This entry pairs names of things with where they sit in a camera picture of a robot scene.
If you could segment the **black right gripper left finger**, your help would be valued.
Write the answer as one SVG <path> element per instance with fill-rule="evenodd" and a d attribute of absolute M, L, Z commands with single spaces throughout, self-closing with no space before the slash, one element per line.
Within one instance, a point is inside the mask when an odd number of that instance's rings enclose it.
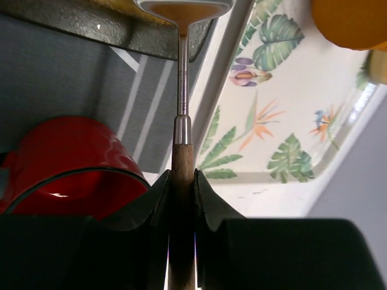
<path fill-rule="evenodd" d="M 164 172 L 112 222 L 3 214 L 2 289 L 163 289 L 168 248 Z"/>

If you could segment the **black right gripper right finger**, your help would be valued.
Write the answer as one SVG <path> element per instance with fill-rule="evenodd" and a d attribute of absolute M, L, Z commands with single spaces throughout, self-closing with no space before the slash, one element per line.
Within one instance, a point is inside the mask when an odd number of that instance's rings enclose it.
<path fill-rule="evenodd" d="M 195 172 L 198 285 L 203 289 L 377 289 L 378 269 L 346 219 L 248 219 Z"/>

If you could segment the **metal spatula with wooden handle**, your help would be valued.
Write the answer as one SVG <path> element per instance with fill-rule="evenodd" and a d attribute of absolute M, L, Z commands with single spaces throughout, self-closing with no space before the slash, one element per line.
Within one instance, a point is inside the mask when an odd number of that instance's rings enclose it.
<path fill-rule="evenodd" d="M 169 289 L 195 289 L 194 145 L 189 116 L 189 28 L 226 14 L 233 1 L 136 1 L 178 30 L 178 94 L 174 119 L 169 230 Z"/>

